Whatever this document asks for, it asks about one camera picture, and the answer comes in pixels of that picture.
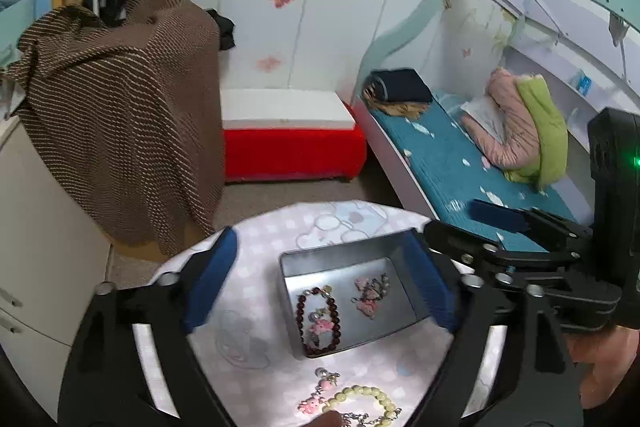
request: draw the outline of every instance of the cabinet drawer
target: cabinet drawer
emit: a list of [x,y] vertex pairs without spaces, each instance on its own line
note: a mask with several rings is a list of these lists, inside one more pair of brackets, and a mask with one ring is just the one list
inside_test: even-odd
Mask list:
[[71,345],[109,248],[18,124],[0,149],[0,307]]
[[0,344],[27,389],[55,420],[71,348],[41,335],[0,310]]

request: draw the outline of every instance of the red cushion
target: red cushion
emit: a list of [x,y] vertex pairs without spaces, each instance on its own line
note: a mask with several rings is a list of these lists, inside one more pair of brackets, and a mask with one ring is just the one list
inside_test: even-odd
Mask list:
[[225,130],[226,181],[354,178],[367,140],[352,130]]

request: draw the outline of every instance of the cartoon print tablecloth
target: cartoon print tablecloth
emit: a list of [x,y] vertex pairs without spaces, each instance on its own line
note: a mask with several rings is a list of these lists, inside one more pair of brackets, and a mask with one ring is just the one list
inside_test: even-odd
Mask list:
[[[394,425],[404,425],[436,374],[451,335],[427,319],[365,346],[321,359],[297,360],[290,352],[277,292],[278,257],[288,250],[354,241],[412,227],[421,229],[427,221],[408,211],[352,201],[296,204],[234,226],[239,239],[236,264],[209,321],[190,335],[190,341],[213,389],[239,427],[298,427],[308,422],[311,417],[296,407],[318,382],[314,370],[319,366],[342,375],[339,389],[354,384],[379,387],[402,408]],[[155,277],[180,270],[191,254],[210,248],[216,236],[165,263]],[[492,331],[467,412],[478,410],[485,403],[495,378],[503,333]],[[159,372],[148,367],[154,362],[153,357],[149,362],[145,349],[148,338],[143,328],[136,332],[136,340],[143,363],[147,361],[150,389],[161,394]],[[170,399],[162,408],[172,411]],[[368,412],[372,417],[380,414],[379,406],[363,397],[349,399],[338,410]]]

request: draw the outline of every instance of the finger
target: finger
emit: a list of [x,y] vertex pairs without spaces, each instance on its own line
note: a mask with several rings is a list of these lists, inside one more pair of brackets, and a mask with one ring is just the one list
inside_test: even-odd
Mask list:
[[583,361],[593,366],[580,383],[580,402],[591,409],[606,402],[622,382],[636,358],[638,331],[617,328],[600,344],[582,347]]
[[311,420],[306,427],[342,427],[342,416],[337,411],[328,411]]

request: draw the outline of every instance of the brown striped blanket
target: brown striped blanket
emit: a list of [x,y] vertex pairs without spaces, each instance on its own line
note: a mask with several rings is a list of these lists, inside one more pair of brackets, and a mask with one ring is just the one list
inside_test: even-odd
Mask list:
[[189,0],[127,0],[126,13],[108,28],[79,6],[49,12],[7,75],[66,192],[118,241],[173,255],[188,221],[212,232],[222,192],[219,31]]

